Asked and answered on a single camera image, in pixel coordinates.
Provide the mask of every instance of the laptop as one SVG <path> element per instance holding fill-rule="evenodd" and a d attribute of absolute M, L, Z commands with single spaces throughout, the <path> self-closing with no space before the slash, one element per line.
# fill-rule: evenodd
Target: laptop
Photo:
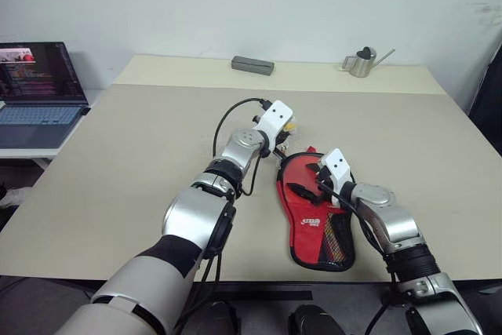
<path fill-rule="evenodd" d="M 0 43 L 0 148 L 58 148 L 87 100 L 62 42 Z"/>

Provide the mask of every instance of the printed logo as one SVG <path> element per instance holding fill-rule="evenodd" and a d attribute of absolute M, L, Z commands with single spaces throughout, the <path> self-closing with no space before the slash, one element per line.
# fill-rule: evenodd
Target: printed logo
<path fill-rule="evenodd" d="M 321 223 L 321 219 L 303 219 L 301 221 L 302 225 L 309 224 L 311 227 L 318 227 Z"/>

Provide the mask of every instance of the red pouch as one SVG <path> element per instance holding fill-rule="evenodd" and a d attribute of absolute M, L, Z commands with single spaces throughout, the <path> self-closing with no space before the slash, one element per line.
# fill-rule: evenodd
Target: red pouch
<path fill-rule="evenodd" d="M 345 271 L 355 260 L 351 213 L 335 207 L 328 198 L 317 202 L 308 198 L 323 195 L 315 172 L 307 168 L 321 157 L 304 152 L 283 159 L 277 192 L 289 219 L 289 248 L 295 262 L 315 270 Z"/>

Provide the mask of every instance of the gray eraser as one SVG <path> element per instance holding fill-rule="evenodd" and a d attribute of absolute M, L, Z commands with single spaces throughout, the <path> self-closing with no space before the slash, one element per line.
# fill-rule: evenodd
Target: gray eraser
<path fill-rule="evenodd" d="M 254 74 L 270 76 L 274 70 L 274 64 L 265 60 L 249 59 L 243 56 L 234 56 L 232 68 L 240 71 L 248 71 Z"/>

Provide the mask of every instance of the white table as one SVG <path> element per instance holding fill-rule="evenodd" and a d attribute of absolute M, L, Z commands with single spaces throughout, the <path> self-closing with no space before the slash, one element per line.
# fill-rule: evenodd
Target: white table
<path fill-rule="evenodd" d="M 87 89 L 84 90 L 85 92 L 85 98 L 87 99 L 87 102 L 89 103 L 89 107 L 93 107 L 97 101 L 100 98 L 100 95 L 104 92 L 102 89 Z M 0 101 L 0 109 L 4 106 L 4 103 Z M 80 126 L 80 123 L 84 117 L 80 117 L 78 122 L 75 124 L 73 129 L 70 131 L 70 133 L 66 136 L 64 139 L 63 143 L 61 143 L 59 148 L 52 148 L 52 149 L 6 149 L 6 148 L 0 148 L 0 158 L 25 158 L 25 159 L 31 159 L 33 162 L 35 162 L 37 165 L 39 165 L 42 169 L 47 169 L 47 166 L 49 165 L 48 162 L 45 160 L 46 158 L 49 160 L 54 159 L 57 154 L 60 152 L 61 148 L 67 143 L 67 141 L 71 138 L 71 136 L 74 134 L 75 130 Z"/>
<path fill-rule="evenodd" d="M 356 79 L 333 65 L 278 63 L 269 78 L 233 71 L 226 60 L 139 56 L 118 82 L 0 233 L 0 275 L 108 279 L 158 240 L 169 202 L 207 166 L 224 111 L 261 96 L 295 111 L 289 153 L 339 147 L 358 181 L 391 188 L 453 279 L 502 276 L 502 159 L 427 69 L 382 66 Z M 220 144 L 259 113 L 239 108 Z M 263 160 L 255 194 L 235 203 L 223 280 L 388 280 L 355 222 L 353 268 L 296 265 L 275 170 L 273 158 Z"/>

